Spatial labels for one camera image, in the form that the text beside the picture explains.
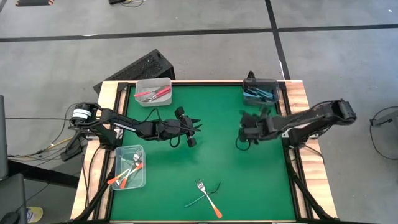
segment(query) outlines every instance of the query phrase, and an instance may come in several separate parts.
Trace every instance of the floor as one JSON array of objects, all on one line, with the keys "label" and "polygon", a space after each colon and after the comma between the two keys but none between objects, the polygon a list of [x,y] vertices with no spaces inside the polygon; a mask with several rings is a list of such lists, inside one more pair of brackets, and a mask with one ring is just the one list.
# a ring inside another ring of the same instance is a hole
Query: floor
[{"label": "floor", "polygon": [[[377,154],[369,138],[369,119],[397,102],[398,2],[147,0],[138,8],[106,0],[37,7],[1,2],[0,94],[7,116],[62,118],[70,104],[97,100],[93,85],[153,49],[174,65],[178,79],[240,79],[252,70],[261,78],[303,80],[311,105],[344,98],[358,115],[353,125],[333,127],[320,139],[338,216],[369,223],[398,219],[398,162]],[[136,37],[238,28],[242,33]],[[62,121],[7,120],[9,153],[43,149],[61,127]],[[60,139],[72,134],[65,131]],[[392,125],[374,129],[374,139],[385,155],[398,157]],[[75,174],[81,162],[77,157],[41,167]],[[27,181],[27,197],[42,187]],[[73,198],[73,189],[50,186],[29,205],[44,207],[41,223],[54,223],[68,219]]]}]

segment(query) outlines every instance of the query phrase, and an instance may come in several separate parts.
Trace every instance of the fork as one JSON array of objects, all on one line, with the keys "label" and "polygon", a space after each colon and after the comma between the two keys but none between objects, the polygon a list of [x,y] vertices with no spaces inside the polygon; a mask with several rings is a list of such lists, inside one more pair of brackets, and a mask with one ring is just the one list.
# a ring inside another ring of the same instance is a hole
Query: fork
[{"label": "fork", "polygon": [[134,170],[130,171],[130,172],[127,174],[127,176],[123,177],[123,180],[122,180],[122,183],[121,183],[121,185],[120,185],[120,188],[121,188],[121,189],[124,189],[124,187],[126,186],[127,179],[129,178],[129,176],[130,176],[133,172],[139,171],[143,166],[144,166],[144,165],[143,165],[142,162],[141,162]]},{"label": "fork", "polygon": [[[137,152],[134,154],[133,158],[132,158],[132,159],[134,160],[134,162],[133,162],[132,164],[136,163],[136,162],[139,160],[139,158],[140,158],[141,156],[142,156],[142,150],[137,151]],[[117,175],[116,177],[114,177],[114,178],[108,180],[107,183],[108,183],[109,185],[115,183],[115,182],[116,182],[120,177],[122,177],[125,173],[128,174],[128,172],[129,172],[130,170],[131,170],[131,167],[130,167],[129,169],[126,169],[123,173]]]},{"label": "fork", "polygon": [[200,179],[196,180],[195,182],[197,183],[197,186],[198,186],[199,190],[202,191],[206,195],[206,197],[209,200],[211,206],[213,207],[214,211],[216,212],[217,217],[218,218],[222,218],[223,214],[221,214],[221,212],[218,210],[216,205],[214,205],[214,203],[211,201],[209,195],[206,193],[206,187],[203,184],[203,182]]}]

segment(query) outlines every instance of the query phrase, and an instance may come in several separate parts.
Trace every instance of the orange-handled fork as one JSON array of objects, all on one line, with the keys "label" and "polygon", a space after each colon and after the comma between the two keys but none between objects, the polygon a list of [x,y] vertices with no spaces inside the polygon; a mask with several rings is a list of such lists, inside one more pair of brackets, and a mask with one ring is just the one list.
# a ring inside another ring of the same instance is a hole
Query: orange-handled fork
[{"label": "orange-handled fork", "polygon": [[[133,162],[132,166],[134,165],[135,162],[137,162],[137,161],[139,160],[139,158],[140,158],[141,156],[142,156],[142,150],[137,151],[136,153],[134,153],[134,157],[132,158],[134,162]],[[125,171],[123,171],[123,173],[121,173],[121,174],[117,175],[116,177],[113,177],[112,179],[108,180],[107,183],[108,183],[109,185],[115,183],[115,182],[116,182],[120,177],[122,177],[125,173],[131,171],[131,169],[132,169],[132,168],[126,169]]]},{"label": "orange-handled fork", "polygon": [[117,175],[116,177],[113,177],[112,179],[108,180],[107,183],[109,185],[115,183],[120,177],[122,177],[127,171],[130,171],[130,170],[131,170],[131,168],[126,169],[123,173],[121,173],[121,174]]},{"label": "orange-handled fork", "polygon": [[166,95],[168,93],[171,92],[171,86],[168,86],[166,88],[164,88],[163,90],[160,90],[159,92],[157,92],[155,95],[148,97],[144,100],[141,100],[141,102],[152,102],[152,100],[155,100],[163,95]]},{"label": "orange-handled fork", "polygon": [[123,178],[122,184],[120,185],[120,188],[121,188],[121,189],[124,189],[124,188],[125,188],[126,183],[127,183],[127,179],[129,178],[129,176],[130,176],[133,172],[139,171],[139,169],[141,169],[142,166],[143,166],[143,162],[141,162],[135,169],[133,169],[132,171],[130,171],[130,172],[127,174],[127,176],[125,176],[125,177]]},{"label": "orange-handled fork", "polygon": [[211,201],[209,195],[206,193],[206,188],[205,188],[205,185],[203,184],[203,182],[201,180],[196,180],[196,183],[197,183],[199,190],[201,190],[206,195],[207,199],[209,200],[211,206],[213,207],[213,209],[217,215],[217,218],[222,218],[223,214],[221,214],[221,212],[218,210],[216,205],[214,205],[214,203]]},{"label": "orange-handled fork", "polygon": [[142,93],[136,93],[136,94],[134,94],[134,97],[144,96],[144,95],[149,94],[149,93],[155,93],[156,94],[156,93],[162,91],[166,87],[167,86],[162,86],[162,87],[160,87],[160,88],[158,88],[158,89],[156,89],[154,91],[145,91],[145,92],[142,92]]}]

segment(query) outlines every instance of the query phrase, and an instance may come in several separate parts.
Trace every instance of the wooden table edge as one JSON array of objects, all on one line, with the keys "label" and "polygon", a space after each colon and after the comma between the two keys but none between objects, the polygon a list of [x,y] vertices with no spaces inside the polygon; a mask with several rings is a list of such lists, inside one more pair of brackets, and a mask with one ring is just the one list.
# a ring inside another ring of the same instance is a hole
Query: wooden table edge
[{"label": "wooden table edge", "polygon": [[[278,80],[279,82],[286,83],[286,89],[289,97],[290,107],[292,109],[292,113],[296,113],[298,111],[306,110],[309,108],[307,95],[305,93],[304,85],[302,80]],[[114,108],[114,103],[116,99],[116,92],[118,89],[119,83],[136,83],[137,80],[126,80],[126,81],[104,81],[101,87],[101,92],[98,98],[98,104],[103,108]],[[242,80],[172,80],[172,83],[219,83],[219,82],[230,82],[230,83],[239,83]],[[123,104],[119,104],[118,111],[123,110]],[[320,151],[318,141],[310,141],[308,144],[311,145],[314,149]],[[86,155],[84,160],[84,169],[86,171],[86,175],[88,174],[88,166],[90,164],[91,158],[93,156],[94,151],[98,147],[98,140],[89,141],[86,149]],[[305,161],[303,163],[303,168],[305,172],[305,177],[307,181],[307,186],[311,194],[317,200],[317,202],[324,208],[324,210],[331,216],[336,217],[335,205],[333,203],[333,198],[331,196],[330,186],[328,183],[328,178],[326,175],[325,166],[323,163],[319,163],[319,158],[314,155],[308,153],[308,151],[301,150],[300,156],[302,160]],[[94,161],[93,167],[91,168],[91,178],[90,178],[90,189],[89,196],[92,198],[96,191],[98,190],[98,184],[100,180],[100,172],[103,165],[104,159],[104,151],[99,150],[97,152]],[[80,215],[85,207],[85,197],[86,197],[86,189],[85,189],[85,180],[83,177],[83,170],[80,174],[80,180],[78,184],[78,188],[76,190],[75,201],[73,203],[73,208],[71,212],[71,218],[75,218]],[[298,203],[300,207],[300,213],[303,218],[305,218],[305,207],[303,202],[302,194],[298,189],[297,197]],[[104,194],[104,198],[101,203],[101,211],[99,218],[104,218],[104,210],[106,209],[107,203],[107,195],[109,190]]]}]

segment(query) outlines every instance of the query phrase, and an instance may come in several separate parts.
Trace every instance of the metal stand leg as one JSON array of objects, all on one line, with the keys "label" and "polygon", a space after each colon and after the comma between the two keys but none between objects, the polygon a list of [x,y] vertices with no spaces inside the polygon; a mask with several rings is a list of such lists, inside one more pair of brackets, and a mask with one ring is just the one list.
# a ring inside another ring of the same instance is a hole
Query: metal stand leg
[{"label": "metal stand leg", "polygon": [[395,126],[398,128],[398,110],[392,113],[386,114],[378,119],[372,119],[371,124],[372,126],[380,126],[384,123],[390,123],[391,121],[394,122]]},{"label": "metal stand leg", "polygon": [[79,178],[61,172],[30,166],[21,162],[8,160],[9,176],[21,173],[25,179],[46,182],[64,187],[77,188]]}]

